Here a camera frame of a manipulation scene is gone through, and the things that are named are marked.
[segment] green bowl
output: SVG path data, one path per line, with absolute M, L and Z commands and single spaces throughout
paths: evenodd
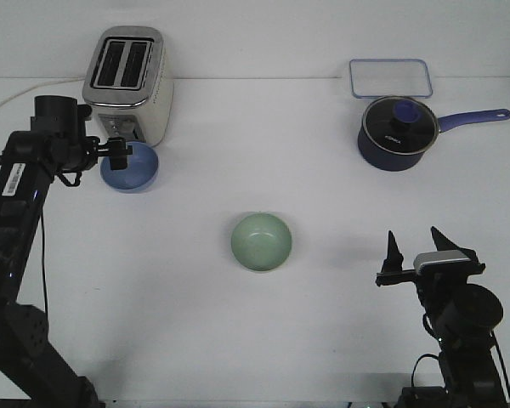
M 235 226 L 230 246 L 240 264 L 265 272 L 283 264 L 291 253 L 291 231 L 275 215 L 258 212 Z

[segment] clear plastic lid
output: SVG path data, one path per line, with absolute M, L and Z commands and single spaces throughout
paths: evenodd
M 355 98 L 399 95 L 428 98 L 433 86 L 422 59 L 352 59 L 351 91 Z

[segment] blue bowl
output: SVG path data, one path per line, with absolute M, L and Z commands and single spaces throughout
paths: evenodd
M 123 170 L 111 170 L 110 158 L 100 163 L 100 175 L 110 187 L 122 193 L 138 193 L 148 188 L 156 178 L 159 169 L 159 157 L 155 150 L 143 142 L 128 142 L 133 154 L 127 156 L 128 167 Z

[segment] white wall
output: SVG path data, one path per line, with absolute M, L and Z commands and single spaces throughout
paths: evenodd
M 0 0 L 0 77 L 84 76 L 118 25 L 159 29 L 176 77 L 338 77 L 363 57 L 510 76 L 510 0 Z

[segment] white cable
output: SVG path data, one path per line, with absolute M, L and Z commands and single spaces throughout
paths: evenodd
M 6 105 L 8 102 L 12 101 L 13 99 L 21 96 L 21 95 L 24 95 L 30 91 L 33 91 L 34 89 L 38 89 L 38 88 L 41 88 L 41 87 L 47 87 L 48 85 L 57 85 L 59 83 L 67 83 L 67 82 L 77 82 L 77 81 L 82 81 L 84 80 L 85 78 L 84 77 L 78 77 L 78 78 L 71 78 L 71 79 L 61 79 L 59 81 L 48 81 L 48 82 L 43 82 L 43 83 L 38 83 L 37 85 L 34 85 L 32 87 L 29 87 L 27 89 L 24 89 L 14 95 L 11 95 L 10 97 L 6 98 L 5 100 L 3 100 L 2 102 L 0 102 L 0 108 L 4 105 Z

